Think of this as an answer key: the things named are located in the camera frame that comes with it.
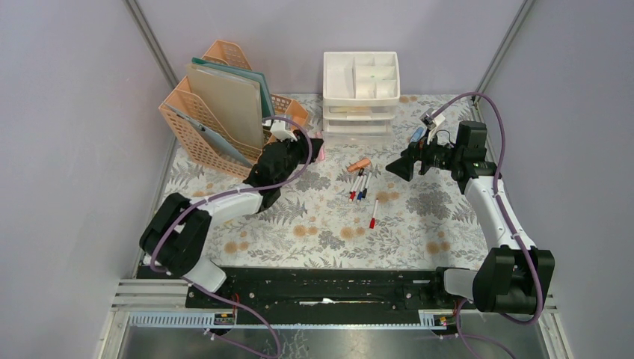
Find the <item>pink highlighter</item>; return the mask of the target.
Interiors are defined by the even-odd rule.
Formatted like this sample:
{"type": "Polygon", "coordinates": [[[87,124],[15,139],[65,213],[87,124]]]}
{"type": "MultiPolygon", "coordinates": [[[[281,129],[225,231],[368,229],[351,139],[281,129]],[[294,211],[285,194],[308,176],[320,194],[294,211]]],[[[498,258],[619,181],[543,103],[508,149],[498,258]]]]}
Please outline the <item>pink highlighter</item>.
{"type": "Polygon", "coordinates": [[[311,162],[321,162],[325,160],[325,154],[324,154],[324,139],[323,139],[323,134],[321,131],[316,132],[311,138],[310,138],[311,144],[312,144],[312,156],[311,156],[311,162]]]}

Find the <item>white plastic drawer unit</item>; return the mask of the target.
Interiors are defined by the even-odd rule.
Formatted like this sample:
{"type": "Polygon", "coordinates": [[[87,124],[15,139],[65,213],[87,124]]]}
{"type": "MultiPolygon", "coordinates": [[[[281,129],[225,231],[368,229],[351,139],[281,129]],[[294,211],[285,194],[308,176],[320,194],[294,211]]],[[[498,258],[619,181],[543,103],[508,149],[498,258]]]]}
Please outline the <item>white plastic drawer unit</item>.
{"type": "Polygon", "coordinates": [[[322,133],[333,144],[384,145],[401,97],[396,52],[325,52],[322,133]]]}

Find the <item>teal file folder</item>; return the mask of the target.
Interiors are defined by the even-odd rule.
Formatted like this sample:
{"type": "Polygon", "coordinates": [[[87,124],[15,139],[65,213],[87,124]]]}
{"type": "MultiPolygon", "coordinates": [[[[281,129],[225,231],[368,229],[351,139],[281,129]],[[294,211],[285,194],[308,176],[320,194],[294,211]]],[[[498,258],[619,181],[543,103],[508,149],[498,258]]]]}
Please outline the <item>teal file folder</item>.
{"type": "Polygon", "coordinates": [[[266,78],[263,73],[248,70],[241,67],[234,67],[230,65],[206,61],[201,58],[195,58],[195,57],[191,59],[191,62],[192,64],[201,65],[201,66],[212,68],[215,70],[224,71],[225,73],[231,73],[233,75],[255,81],[256,83],[259,84],[259,92],[260,92],[261,108],[262,108],[261,117],[270,117],[275,115],[274,104],[268,89],[266,78]]]}

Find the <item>beige file folder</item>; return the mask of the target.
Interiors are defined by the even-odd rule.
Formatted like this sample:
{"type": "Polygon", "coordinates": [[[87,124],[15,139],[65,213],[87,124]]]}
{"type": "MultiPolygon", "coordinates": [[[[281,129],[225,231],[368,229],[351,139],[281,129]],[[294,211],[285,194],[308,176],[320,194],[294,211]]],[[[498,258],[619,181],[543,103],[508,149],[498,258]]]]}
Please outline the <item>beige file folder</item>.
{"type": "Polygon", "coordinates": [[[191,92],[198,95],[231,138],[260,149],[264,144],[262,103],[257,82],[197,64],[185,66],[191,92]]]}

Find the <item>light blue clipboard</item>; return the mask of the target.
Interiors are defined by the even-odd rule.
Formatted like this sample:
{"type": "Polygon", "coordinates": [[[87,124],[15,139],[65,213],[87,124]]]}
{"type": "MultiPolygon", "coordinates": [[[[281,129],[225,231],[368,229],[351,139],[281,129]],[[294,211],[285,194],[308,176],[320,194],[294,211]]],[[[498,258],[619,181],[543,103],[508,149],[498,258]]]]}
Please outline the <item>light blue clipboard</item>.
{"type": "Polygon", "coordinates": [[[219,152],[225,155],[228,155],[229,157],[236,160],[238,163],[240,163],[241,165],[247,168],[252,167],[252,164],[247,160],[247,158],[244,155],[242,155],[232,144],[230,144],[229,141],[225,140],[220,134],[218,134],[211,128],[203,125],[202,123],[198,122],[193,117],[173,107],[172,105],[168,105],[165,102],[163,102],[163,105],[166,105],[178,117],[188,121],[196,129],[196,131],[203,137],[203,139],[209,145],[216,148],[219,152]]]}

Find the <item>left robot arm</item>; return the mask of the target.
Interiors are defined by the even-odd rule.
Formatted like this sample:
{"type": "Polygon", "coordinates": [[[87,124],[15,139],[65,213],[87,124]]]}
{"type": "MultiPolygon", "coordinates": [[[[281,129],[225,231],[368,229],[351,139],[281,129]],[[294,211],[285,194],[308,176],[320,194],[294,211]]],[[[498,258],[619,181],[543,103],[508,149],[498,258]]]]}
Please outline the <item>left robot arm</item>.
{"type": "Polygon", "coordinates": [[[140,237],[139,246],[157,271],[169,272],[203,289],[213,307],[223,307],[232,297],[224,270],[203,255],[211,229],[231,219],[255,215],[280,197],[281,186],[314,162],[324,144],[295,131],[294,141],[266,144],[249,175],[235,188],[208,198],[168,195],[140,237]]]}

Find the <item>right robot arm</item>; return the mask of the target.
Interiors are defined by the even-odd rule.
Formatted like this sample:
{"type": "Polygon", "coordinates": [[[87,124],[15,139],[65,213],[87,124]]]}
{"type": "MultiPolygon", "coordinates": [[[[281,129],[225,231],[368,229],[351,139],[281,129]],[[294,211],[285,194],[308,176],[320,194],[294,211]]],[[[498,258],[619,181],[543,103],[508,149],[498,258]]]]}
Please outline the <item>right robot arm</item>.
{"type": "Polygon", "coordinates": [[[440,280],[428,296],[436,307],[447,308],[458,298],[481,312],[537,316],[544,308],[555,260],[526,235],[513,213],[497,166],[486,160],[487,128],[462,121],[454,144],[439,144],[428,133],[411,142],[386,170],[406,181],[432,168],[449,171],[475,212],[488,254],[479,269],[439,269],[440,280]]]}

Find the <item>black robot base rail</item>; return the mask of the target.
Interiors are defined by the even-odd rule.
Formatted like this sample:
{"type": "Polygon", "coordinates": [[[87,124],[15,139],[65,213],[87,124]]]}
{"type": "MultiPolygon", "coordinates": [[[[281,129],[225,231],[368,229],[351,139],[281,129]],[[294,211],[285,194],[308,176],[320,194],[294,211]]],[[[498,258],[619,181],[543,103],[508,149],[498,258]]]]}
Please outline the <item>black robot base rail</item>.
{"type": "Polygon", "coordinates": [[[245,304],[272,325],[407,327],[423,313],[452,315],[460,298],[436,270],[225,266],[217,294],[245,304]]]}

